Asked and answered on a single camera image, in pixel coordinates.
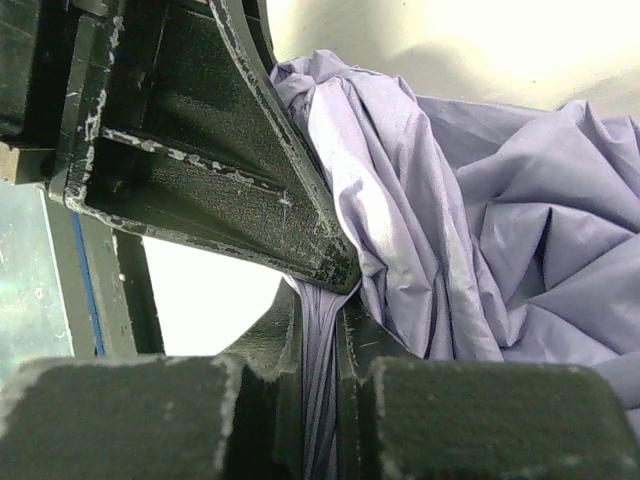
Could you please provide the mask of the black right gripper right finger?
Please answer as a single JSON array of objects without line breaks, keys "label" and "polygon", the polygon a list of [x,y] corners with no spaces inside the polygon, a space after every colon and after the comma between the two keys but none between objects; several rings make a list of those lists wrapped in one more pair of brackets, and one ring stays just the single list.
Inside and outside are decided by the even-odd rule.
[{"label": "black right gripper right finger", "polygon": [[613,389],[577,366],[423,360],[351,299],[336,321],[342,479],[635,479]]}]

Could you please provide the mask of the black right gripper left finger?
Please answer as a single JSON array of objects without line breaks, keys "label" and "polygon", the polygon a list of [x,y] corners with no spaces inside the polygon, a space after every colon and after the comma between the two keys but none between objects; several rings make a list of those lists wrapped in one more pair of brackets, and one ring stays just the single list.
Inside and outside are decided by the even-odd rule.
[{"label": "black right gripper left finger", "polygon": [[56,358],[1,393],[5,479],[299,479],[298,294],[211,357]]}]

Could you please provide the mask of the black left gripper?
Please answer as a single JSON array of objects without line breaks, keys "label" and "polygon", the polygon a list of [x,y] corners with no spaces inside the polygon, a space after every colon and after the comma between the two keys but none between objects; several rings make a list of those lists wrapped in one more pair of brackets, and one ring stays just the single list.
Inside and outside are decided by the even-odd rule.
[{"label": "black left gripper", "polygon": [[1,180],[53,177],[74,47],[87,16],[115,15],[121,1],[1,3]]}]

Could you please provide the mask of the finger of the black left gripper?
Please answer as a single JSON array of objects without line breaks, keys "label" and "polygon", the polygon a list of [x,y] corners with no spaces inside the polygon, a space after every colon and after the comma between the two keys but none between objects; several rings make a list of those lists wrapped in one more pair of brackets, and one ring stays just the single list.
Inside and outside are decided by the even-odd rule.
[{"label": "finger of the black left gripper", "polygon": [[113,228],[345,293],[359,278],[319,163],[269,80],[262,1],[71,1],[51,199]]}]

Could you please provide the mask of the lavender folding umbrella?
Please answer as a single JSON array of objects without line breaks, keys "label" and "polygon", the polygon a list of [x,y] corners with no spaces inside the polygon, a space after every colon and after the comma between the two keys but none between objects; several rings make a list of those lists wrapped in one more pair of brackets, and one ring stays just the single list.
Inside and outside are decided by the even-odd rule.
[{"label": "lavender folding umbrella", "polygon": [[336,321],[351,299],[431,361],[577,366],[639,446],[639,126],[415,95],[319,50],[272,84],[320,159],[359,280],[291,279],[302,310],[303,477],[337,467]]}]

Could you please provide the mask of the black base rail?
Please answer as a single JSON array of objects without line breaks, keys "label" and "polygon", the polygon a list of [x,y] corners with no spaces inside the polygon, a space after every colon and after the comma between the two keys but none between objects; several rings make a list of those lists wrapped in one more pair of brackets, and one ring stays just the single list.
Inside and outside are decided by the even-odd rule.
[{"label": "black base rail", "polygon": [[163,354],[142,239],[49,199],[44,207],[72,354]]}]

